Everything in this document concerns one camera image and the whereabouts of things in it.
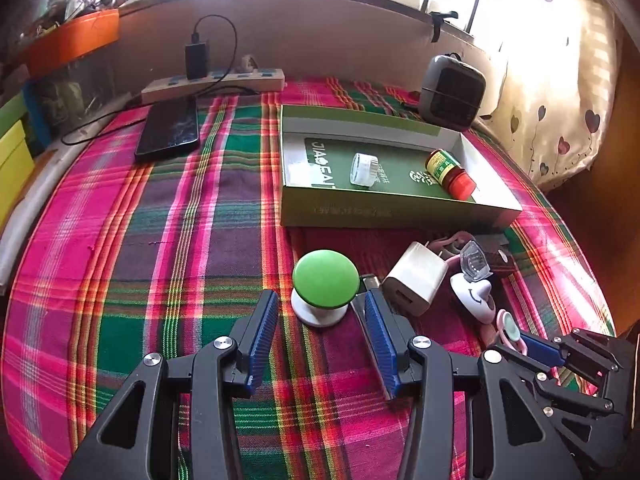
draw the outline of power strip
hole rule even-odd
[[[216,82],[222,74],[222,72],[210,72],[206,77],[193,80],[188,80],[184,75],[158,79],[142,91],[142,104],[149,105],[158,101],[194,94]],[[284,72],[281,69],[259,68],[250,73],[229,74],[216,87],[237,85],[256,92],[274,92],[284,90],[284,83]],[[238,90],[229,88],[226,91]]]

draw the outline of wall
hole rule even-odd
[[[113,45],[118,90],[137,92],[184,73],[184,45],[196,20],[209,13],[236,24],[238,59],[254,54],[288,78],[333,75],[420,89],[433,56],[459,52],[489,81],[481,113],[497,103],[504,64],[444,31],[432,44],[430,24],[351,0],[173,0],[124,14]],[[210,42],[210,67],[225,68],[233,49],[229,25],[210,18],[198,29]]]
[[[616,329],[640,319],[640,52],[625,35],[607,137],[591,171],[549,193],[584,251]]]

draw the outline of white base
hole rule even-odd
[[[317,308],[300,298],[296,289],[291,290],[291,307],[305,325],[325,328],[338,323],[347,313],[348,304],[339,308]]]
[[[486,325],[494,322],[495,303],[491,297],[491,283],[488,280],[469,283],[462,272],[454,274],[450,280],[451,288],[465,308],[480,322]]]

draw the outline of metal screw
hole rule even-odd
[[[502,356],[500,355],[500,352],[495,351],[495,350],[487,350],[484,353],[484,360],[493,364],[499,363],[500,361],[502,361]]]
[[[429,348],[431,346],[431,339],[423,335],[417,335],[412,340],[412,343],[416,348]]]
[[[231,339],[228,335],[223,335],[213,342],[213,346],[215,346],[219,350],[225,350],[229,348],[233,343],[233,339]]]
[[[147,366],[156,366],[160,361],[162,361],[162,356],[158,352],[151,352],[142,359],[142,362]]]

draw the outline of clear plastic object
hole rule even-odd
[[[460,268],[468,282],[479,282],[492,274],[482,249],[473,240],[460,251]]]
[[[349,180],[356,186],[371,187],[376,183],[378,158],[375,155],[356,153],[351,163]]]

